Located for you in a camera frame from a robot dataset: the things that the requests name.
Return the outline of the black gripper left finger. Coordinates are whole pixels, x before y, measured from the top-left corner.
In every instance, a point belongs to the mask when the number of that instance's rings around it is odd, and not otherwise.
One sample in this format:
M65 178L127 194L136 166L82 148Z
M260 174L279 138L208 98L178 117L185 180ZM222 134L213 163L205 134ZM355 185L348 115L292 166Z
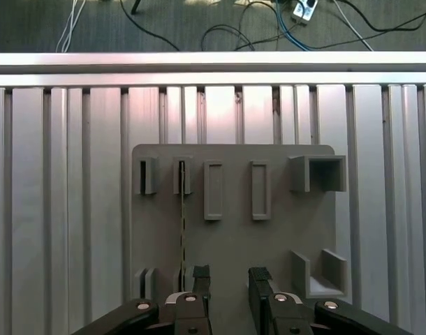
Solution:
M176 292L160 305L133 299L77 330L77 335L211 334L210 267L193 268L190 292Z

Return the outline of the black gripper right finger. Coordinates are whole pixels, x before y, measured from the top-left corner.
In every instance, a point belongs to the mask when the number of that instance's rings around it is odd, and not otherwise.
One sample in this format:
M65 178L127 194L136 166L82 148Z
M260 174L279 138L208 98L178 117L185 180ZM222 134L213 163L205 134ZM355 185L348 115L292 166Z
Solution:
M264 267L251 267L249 307L258 334L408 334L338 299L306 299L277 292Z

